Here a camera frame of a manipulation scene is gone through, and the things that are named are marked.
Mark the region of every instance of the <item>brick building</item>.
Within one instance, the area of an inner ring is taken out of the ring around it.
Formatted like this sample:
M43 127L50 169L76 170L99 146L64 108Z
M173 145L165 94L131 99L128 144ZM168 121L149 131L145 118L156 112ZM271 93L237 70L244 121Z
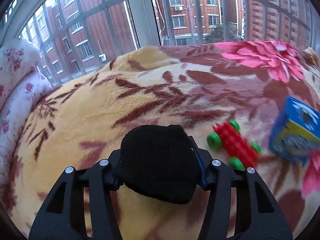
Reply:
M79 8L76 0L60 1L66 23L79 16ZM101 3L101 0L81 0L84 13L98 7ZM45 2L49 25L53 33L59 32L63 27L57 5L57 0L47 0ZM137 49L135 33L132 31L132 17L130 10L125 8L125 6L125 3L119 3L108 8L113 23L112 27L116 35L116 46L111 37L109 25L103 10L85 19L100 62L98 62L97 58L93 55L93 48L91 48L84 30L83 20L79 20L79 22L75 23L68 30L71 40L68 40L65 32L62 32L55 38L55 42L51 42L45 46L44 52L46 52L46 57L42 57L39 71L48 77L51 83L61 84L82 76L83 73L81 73L80 65L82 65L86 73L89 73L98 69L99 65L107 63L119 55ZM35 17L42 42L45 43L50 38L50 32L46 24L43 7L40 7L36 11ZM40 47L41 42L36 35L34 18L29 20L27 26L31 34L32 42ZM26 27L23 29L21 36L28 39ZM74 44L75 51L72 51L70 42Z

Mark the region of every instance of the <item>toy car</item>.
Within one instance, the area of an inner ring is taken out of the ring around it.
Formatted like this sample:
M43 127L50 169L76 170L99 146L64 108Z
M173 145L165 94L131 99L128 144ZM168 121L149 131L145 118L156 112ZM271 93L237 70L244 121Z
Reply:
M255 167L261 148L258 144L248 143L241 137L240 126L235 120L229 120L222 125L212 126L215 132L207 136L207 143L212 149L223 147L231 158L228 165L233 169L243 171L244 168Z

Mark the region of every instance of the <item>pink flower pattern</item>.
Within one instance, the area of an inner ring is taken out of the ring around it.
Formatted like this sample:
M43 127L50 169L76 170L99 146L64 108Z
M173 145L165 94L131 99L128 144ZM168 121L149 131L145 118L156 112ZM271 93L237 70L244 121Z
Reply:
M288 83L290 77L304 79L302 66L295 58L297 50L286 42L221 42L216 46L225 51L221 53L225 58L251 68L268 68L269 75L275 80Z
M309 166L302 183L301 192L304 197L314 191L320 191L320 151L311 153Z
M33 89L33 84L28 83L28 84L26 85L26 89L27 89L28 92L31 92L31 90Z

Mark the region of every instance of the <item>blanket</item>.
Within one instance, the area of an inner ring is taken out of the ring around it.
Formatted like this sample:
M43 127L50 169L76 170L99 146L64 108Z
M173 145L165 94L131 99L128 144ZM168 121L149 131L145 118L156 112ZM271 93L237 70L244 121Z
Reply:
M179 124L200 148L226 163L226 152L210 149L206 135L213 124L232 118L244 138L260 144L257 171L296 237L320 203L320 153L305 167L293 166L269 152L268 138L285 96L320 110L319 77L312 51L281 41L144 47L119 56L52 90L31 112L13 156L4 207L28 236L66 167L85 169L108 158L129 130L143 124ZM199 187L186 205L142 196L126 186L111 193L124 240L197 239L208 197ZM92 236L89 201L85 190L87 234ZM232 191L228 236L235 218Z

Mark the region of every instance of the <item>blue box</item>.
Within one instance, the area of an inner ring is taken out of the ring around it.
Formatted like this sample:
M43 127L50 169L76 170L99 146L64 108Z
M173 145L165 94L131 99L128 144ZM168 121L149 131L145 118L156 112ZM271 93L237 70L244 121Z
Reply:
M272 129L269 149L279 157L305 165L313 150L320 149L320 115L310 106L287 96Z

